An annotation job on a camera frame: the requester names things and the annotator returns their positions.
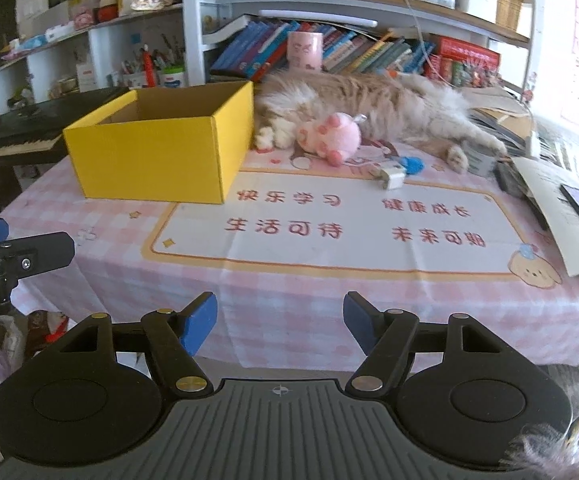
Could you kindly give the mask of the white power adapter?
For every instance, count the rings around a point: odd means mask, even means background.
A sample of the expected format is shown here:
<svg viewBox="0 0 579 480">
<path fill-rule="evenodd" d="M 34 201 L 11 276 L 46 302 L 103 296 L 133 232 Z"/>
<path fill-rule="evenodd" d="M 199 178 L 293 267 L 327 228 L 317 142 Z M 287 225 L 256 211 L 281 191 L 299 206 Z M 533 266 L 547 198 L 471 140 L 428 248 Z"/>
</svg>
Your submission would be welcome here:
<svg viewBox="0 0 579 480">
<path fill-rule="evenodd" d="M 400 162 L 387 162 L 378 168 L 378 179 L 381 180 L 382 187 L 386 191 L 401 188 L 407 174 L 407 168 Z"/>
</svg>

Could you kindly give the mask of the pink plush pig toy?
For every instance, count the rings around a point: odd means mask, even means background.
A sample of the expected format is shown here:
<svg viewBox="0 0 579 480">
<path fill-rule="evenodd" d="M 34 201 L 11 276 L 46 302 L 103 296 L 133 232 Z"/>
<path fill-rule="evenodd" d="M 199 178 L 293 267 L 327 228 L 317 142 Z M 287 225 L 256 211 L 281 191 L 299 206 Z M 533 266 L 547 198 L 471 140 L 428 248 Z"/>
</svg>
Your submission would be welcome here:
<svg viewBox="0 0 579 480">
<path fill-rule="evenodd" d="M 305 152 L 317 155 L 331 166 L 338 167 L 359 150 L 359 124 L 364 121 L 364 115 L 334 113 L 322 120 L 300 125 L 296 132 L 296 141 Z"/>
</svg>

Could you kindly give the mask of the black piano keyboard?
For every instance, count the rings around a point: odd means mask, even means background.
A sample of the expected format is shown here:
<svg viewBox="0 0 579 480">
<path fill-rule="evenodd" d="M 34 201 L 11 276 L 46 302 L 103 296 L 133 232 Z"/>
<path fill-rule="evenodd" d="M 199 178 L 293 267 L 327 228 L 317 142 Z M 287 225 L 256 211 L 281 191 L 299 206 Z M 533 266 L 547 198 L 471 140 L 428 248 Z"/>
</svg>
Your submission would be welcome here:
<svg viewBox="0 0 579 480">
<path fill-rule="evenodd" d="M 0 167 L 59 162 L 67 155 L 63 130 L 127 91 L 74 93 L 0 115 Z"/>
</svg>

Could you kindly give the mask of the pink checkered tablecloth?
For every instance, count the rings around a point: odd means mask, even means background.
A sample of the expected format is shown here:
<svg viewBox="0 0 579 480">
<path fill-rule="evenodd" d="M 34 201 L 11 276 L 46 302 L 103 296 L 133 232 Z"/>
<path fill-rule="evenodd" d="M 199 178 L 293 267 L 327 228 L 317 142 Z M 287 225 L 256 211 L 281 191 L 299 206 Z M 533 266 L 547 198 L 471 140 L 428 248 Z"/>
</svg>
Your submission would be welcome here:
<svg viewBox="0 0 579 480">
<path fill-rule="evenodd" d="M 221 205 L 90 200 L 63 160 L 5 209 L 15 237 L 64 231 L 65 269 L 15 289 L 24 312 L 133 322 L 218 299 L 207 358 L 246 367 L 352 370 L 348 292 L 424 322 L 472 315 L 537 363 L 579 362 L 579 278 L 530 208 L 491 180 L 427 160 L 386 191 L 367 168 L 295 171 L 251 154 Z"/>
</svg>

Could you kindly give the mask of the white printed paper sheet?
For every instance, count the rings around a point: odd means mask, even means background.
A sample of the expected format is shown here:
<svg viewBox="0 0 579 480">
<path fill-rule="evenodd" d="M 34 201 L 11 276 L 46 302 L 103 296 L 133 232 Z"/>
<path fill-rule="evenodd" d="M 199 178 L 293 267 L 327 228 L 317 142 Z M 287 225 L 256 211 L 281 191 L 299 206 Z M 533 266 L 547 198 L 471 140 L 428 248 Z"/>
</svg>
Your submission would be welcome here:
<svg viewBox="0 0 579 480">
<path fill-rule="evenodd" d="M 547 220 L 567 274 L 579 275 L 579 216 L 561 191 L 561 185 L 579 188 L 576 176 L 558 166 L 536 159 L 513 157 L 513 164 L 525 181 Z"/>
</svg>

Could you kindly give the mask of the yellow cardboard box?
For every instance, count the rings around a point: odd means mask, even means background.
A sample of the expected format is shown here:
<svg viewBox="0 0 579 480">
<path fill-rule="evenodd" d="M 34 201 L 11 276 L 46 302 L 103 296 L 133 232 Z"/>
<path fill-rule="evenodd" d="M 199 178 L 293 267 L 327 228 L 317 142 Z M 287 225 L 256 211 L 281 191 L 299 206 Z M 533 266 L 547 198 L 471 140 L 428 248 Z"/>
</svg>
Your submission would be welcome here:
<svg viewBox="0 0 579 480">
<path fill-rule="evenodd" d="M 254 132 L 248 80 L 131 90 L 63 132 L 84 196 L 219 205 Z"/>
</svg>

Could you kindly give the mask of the white tape roll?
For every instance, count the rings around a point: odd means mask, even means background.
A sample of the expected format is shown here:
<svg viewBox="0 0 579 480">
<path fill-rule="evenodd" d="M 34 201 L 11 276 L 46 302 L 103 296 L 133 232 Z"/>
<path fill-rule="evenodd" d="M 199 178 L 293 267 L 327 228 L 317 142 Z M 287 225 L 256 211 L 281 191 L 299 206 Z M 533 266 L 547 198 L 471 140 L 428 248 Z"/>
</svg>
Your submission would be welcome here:
<svg viewBox="0 0 579 480">
<path fill-rule="evenodd" d="M 495 170 L 498 155 L 489 148 L 479 145 L 466 144 L 463 151 L 468 160 L 468 171 L 475 176 L 487 178 Z"/>
</svg>

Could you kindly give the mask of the blue crumpled wrapper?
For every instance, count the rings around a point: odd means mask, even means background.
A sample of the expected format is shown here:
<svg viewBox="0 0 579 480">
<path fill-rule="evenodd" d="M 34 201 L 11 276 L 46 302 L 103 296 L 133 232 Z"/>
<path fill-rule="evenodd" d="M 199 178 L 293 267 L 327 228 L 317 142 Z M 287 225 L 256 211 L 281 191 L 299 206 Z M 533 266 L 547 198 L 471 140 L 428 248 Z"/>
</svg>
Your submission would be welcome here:
<svg viewBox="0 0 579 480">
<path fill-rule="evenodd" d="M 425 169 L 425 164 L 419 157 L 400 157 L 399 164 L 408 176 L 415 176 Z"/>
</svg>

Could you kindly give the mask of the stack of books right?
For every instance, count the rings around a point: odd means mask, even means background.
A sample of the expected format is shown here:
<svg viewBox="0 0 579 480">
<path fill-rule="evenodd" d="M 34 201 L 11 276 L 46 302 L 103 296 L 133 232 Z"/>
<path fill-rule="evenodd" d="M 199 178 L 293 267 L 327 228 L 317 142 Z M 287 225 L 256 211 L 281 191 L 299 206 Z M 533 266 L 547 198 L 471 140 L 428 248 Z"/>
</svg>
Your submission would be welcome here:
<svg viewBox="0 0 579 480">
<path fill-rule="evenodd" d="M 461 93 L 472 116 L 495 130 L 500 140 L 510 144 L 514 156 L 540 157 L 537 122 L 525 103 L 501 87 L 463 88 Z"/>
</svg>

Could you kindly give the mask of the row of leaning books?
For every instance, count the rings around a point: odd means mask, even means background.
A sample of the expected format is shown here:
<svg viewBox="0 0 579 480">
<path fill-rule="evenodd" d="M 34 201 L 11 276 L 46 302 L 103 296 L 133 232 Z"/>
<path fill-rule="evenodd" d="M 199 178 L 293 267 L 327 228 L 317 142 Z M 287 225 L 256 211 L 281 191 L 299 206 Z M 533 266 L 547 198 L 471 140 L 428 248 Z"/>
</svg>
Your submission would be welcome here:
<svg viewBox="0 0 579 480">
<path fill-rule="evenodd" d="M 250 20 L 209 67 L 212 78 L 263 81 L 278 70 L 334 75 L 424 75 L 437 68 L 436 44 L 360 29 L 297 20 Z"/>
</svg>

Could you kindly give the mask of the fluffy cream cat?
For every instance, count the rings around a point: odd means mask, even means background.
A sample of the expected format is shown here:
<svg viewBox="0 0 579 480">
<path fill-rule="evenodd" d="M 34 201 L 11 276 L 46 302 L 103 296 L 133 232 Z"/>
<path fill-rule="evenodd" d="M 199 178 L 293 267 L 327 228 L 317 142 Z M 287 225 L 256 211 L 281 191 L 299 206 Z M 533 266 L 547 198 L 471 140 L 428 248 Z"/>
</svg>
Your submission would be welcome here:
<svg viewBox="0 0 579 480">
<path fill-rule="evenodd" d="M 291 148 L 298 126 L 334 113 L 363 115 L 364 139 L 404 143 L 443 159 L 458 174 L 468 170 L 462 145 L 507 155 L 496 136 L 469 120 L 462 94 L 421 75 L 335 75 L 281 70 L 255 96 L 254 145 L 260 151 Z"/>
</svg>

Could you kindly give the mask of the red box on shelf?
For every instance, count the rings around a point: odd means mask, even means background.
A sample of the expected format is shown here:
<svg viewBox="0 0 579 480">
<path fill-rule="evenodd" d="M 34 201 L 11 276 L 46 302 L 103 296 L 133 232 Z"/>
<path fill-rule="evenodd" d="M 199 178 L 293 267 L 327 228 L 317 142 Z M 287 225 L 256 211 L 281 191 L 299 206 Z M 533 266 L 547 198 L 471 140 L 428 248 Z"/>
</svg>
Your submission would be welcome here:
<svg viewBox="0 0 579 480">
<path fill-rule="evenodd" d="M 457 62 L 471 62 L 488 70 L 497 70 L 500 66 L 500 55 L 478 44 L 447 36 L 431 36 L 436 44 L 436 53 L 442 58 Z"/>
</svg>

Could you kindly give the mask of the pink patterned cup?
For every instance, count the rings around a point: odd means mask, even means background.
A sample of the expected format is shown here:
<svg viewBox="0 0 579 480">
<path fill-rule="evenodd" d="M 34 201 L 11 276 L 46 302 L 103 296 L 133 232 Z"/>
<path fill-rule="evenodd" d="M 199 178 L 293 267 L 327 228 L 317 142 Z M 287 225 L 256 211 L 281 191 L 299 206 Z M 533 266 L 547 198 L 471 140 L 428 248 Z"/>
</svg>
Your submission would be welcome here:
<svg viewBox="0 0 579 480">
<path fill-rule="evenodd" d="M 321 72 L 323 35 L 321 32 L 290 32 L 286 57 L 288 68 L 294 72 Z"/>
</svg>

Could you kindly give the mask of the white storage bin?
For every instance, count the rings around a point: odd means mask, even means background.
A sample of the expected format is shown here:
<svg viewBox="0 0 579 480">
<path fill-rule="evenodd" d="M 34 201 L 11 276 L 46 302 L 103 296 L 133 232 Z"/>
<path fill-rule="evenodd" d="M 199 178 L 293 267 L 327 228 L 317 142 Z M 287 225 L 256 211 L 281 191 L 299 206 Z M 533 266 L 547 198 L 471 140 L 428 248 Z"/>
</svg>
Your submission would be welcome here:
<svg viewBox="0 0 579 480">
<path fill-rule="evenodd" d="M 455 0 L 458 11 L 490 23 L 497 21 L 497 6 L 498 0 Z"/>
</svg>

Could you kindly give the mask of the white bookshelf frame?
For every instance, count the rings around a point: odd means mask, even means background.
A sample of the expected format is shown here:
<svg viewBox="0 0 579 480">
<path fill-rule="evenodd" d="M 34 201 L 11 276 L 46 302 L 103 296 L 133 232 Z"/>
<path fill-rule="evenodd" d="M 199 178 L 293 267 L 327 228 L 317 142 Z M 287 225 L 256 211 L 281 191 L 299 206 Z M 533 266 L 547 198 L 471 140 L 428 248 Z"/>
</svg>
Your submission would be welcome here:
<svg viewBox="0 0 579 480">
<path fill-rule="evenodd" d="M 238 30 L 238 21 L 257 18 L 306 18 L 345 24 L 371 32 L 391 29 L 407 35 L 411 28 L 435 35 L 461 38 L 484 47 L 498 41 L 524 50 L 531 58 L 536 35 L 476 18 L 459 10 L 416 0 L 181 0 L 160 11 L 136 12 L 113 21 L 81 29 L 69 28 L 55 40 L 25 52 L 0 66 L 0 115 L 9 110 L 9 99 L 29 87 L 35 101 L 48 99 L 52 84 L 75 75 L 88 64 L 94 86 L 104 88 L 122 61 L 147 44 L 184 48 L 186 82 L 204 84 L 209 54 Z"/>
</svg>

